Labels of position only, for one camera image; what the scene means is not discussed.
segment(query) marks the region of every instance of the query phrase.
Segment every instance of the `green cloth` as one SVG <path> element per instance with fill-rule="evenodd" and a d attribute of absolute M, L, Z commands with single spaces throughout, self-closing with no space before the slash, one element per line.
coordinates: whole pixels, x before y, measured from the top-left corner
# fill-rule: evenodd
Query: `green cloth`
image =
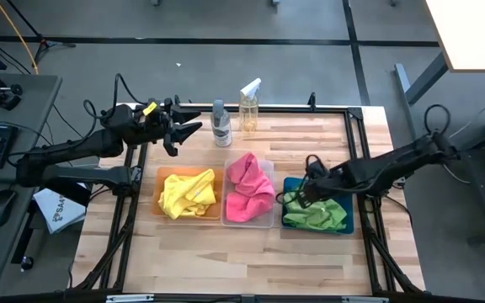
<path fill-rule="evenodd" d="M 284 223 L 295 228 L 312 229 L 317 231 L 340 231 L 346 225 L 342 220 L 347 216 L 345 210 L 333 199 L 318 201 L 303 209 L 295 199 L 296 193 L 284 194 L 284 203 L 287 214 L 284 215 Z"/>

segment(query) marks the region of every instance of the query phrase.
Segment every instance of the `desk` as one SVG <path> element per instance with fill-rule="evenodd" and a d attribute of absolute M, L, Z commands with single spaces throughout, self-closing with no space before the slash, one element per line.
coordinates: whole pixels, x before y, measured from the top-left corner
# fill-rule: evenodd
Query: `desk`
<path fill-rule="evenodd" d="M 392 142 L 385 110 L 366 107 L 363 112 L 371 155 L 390 151 Z M 171 221 L 150 212 L 155 174 L 162 166 L 223 168 L 227 158 L 253 151 L 259 158 L 274 162 L 274 188 L 281 191 L 284 178 L 302 176 L 304 160 L 310 153 L 320 156 L 327 165 L 348 160 L 344 117 L 260 113 L 258 131 L 250 135 L 234 131 L 233 143 L 227 148 L 215 146 L 209 114 L 203 113 L 197 120 L 204 126 L 179 148 L 178 157 L 169 157 L 162 144 L 148 147 L 124 291 L 369 295 L 358 211 L 355 232 L 349 236 L 281 229 L 280 205 L 274 207 L 271 229 L 227 228 L 219 221 Z M 232 114 L 234 130 L 235 125 L 237 115 Z M 119 166 L 123 161 L 124 157 L 106 158 L 100 161 L 100 166 Z M 393 190 L 391 195 L 404 201 L 401 191 Z M 75 284 L 85 278 L 104 253 L 115 200 L 107 193 L 89 204 L 72 268 Z M 424 288 L 408 215 L 385 200 L 382 215 L 392 256 L 412 281 Z M 110 287 L 118 262 L 116 254 Z M 377 265 L 384 284 L 380 260 Z"/>
<path fill-rule="evenodd" d="M 485 0 L 425 0 L 439 36 L 442 52 L 410 84 L 402 64 L 395 71 L 408 123 L 414 137 L 423 133 L 422 123 L 413 121 L 411 106 L 447 71 L 485 72 Z"/>
<path fill-rule="evenodd" d="M 61 86 L 61 79 L 55 76 L 31 76 L 0 73 L 8 85 L 20 84 L 24 89 L 22 102 L 13 110 L 0 108 L 0 121 L 13 122 L 41 131 Z M 27 151 L 35 146 L 38 136 L 27 130 L 19 130 L 11 152 Z M 8 164 L 0 169 L 0 190 L 8 189 L 14 181 L 15 168 Z M 26 215 L 35 189 L 14 186 L 18 198 L 14 201 L 8 222 L 0 227 L 0 275 L 8 262 L 16 236 Z"/>

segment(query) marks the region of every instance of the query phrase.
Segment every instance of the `wooden table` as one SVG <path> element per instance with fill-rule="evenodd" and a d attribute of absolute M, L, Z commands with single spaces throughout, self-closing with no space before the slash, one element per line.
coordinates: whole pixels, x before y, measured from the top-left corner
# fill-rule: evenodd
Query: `wooden table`
<path fill-rule="evenodd" d="M 441 53 L 411 84 L 403 64 L 395 67 L 402 99 L 408 109 L 447 72 L 485 72 L 485 0 L 425 0 L 438 33 Z M 412 112 L 408 123 L 413 137 L 423 131 Z"/>
<path fill-rule="evenodd" d="M 385 110 L 364 107 L 363 112 L 371 155 L 390 151 Z M 271 229 L 227 228 L 219 221 L 171 221 L 150 213 L 155 173 L 162 166 L 223 167 L 227 158 L 253 151 L 259 158 L 274 162 L 274 188 L 280 191 L 284 178 L 302 177 L 303 162 L 310 153 L 331 166 L 348 160 L 343 116 L 260 114 L 258 131 L 234 131 L 228 148 L 215 146 L 209 114 L 203 113 L 198 120 L 203 127 L 179 148 L 178 157 L 169 157 L 161 144 L 149 146 L 124 291 L 369 295 L 357 211 L 355 232 L 349 236 L 282 229 L 280 205 L 274 208 Z M 237 125 L 236 114 L 232 115 L 232 125 Z M 123 161 L 123 157 L 106 158 L 100 165 L 113 167 L 123 165 Z M 393 189 L 391 196 L 404 203 L 402 191 Z M 104 253 L 114 207 L 115 197 L 109 193 L 90 203 L 72 269 L 75 284 L 83 280 Z M 385 199 L 381 210 L 391 255 L 423 289 L 408 215 Z M 110 285 L 115 280 L 118 259 L 116 255 Z M 384 285 L 380 259 L 377 264 Z"/>

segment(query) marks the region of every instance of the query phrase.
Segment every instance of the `white paper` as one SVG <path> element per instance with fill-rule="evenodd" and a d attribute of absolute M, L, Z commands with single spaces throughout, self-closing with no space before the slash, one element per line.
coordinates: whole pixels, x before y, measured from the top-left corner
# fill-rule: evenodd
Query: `white paper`
<path fill-rule="evenodd" d="M 42 189 L 33 197 L 46 220 L 50 234 L 59 232 L 63 228 L 85 219 L 85 206 L 52 190 Z"/>

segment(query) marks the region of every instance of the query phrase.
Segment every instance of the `gray desk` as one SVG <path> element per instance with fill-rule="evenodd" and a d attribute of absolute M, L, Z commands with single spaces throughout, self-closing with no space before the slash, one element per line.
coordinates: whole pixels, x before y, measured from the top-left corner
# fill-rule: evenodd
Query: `gray desk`
<path fill-rule="evenodd" d="M 22 102 L 12 111 L 0 108 L 0 121 L 13 122 L 41 131 L 61 86 L 61 79 L 55 76 L 30 76 L 0 74 L 6 84 L 20 84 L 24 88 Z M 38 136 L 28 130 L 20 130 L 11 152 L 27 151 L 35 146 Z M 5 164 L 0 169 L 0 190 L 7 189 L 14 181 L 14 167 Z M 9 261 L 11 249 L 27 213 L 35 189 L 14 186 L 18 198 L 14 201 L 8 222 L 0 227 L 0 276 Z"/>

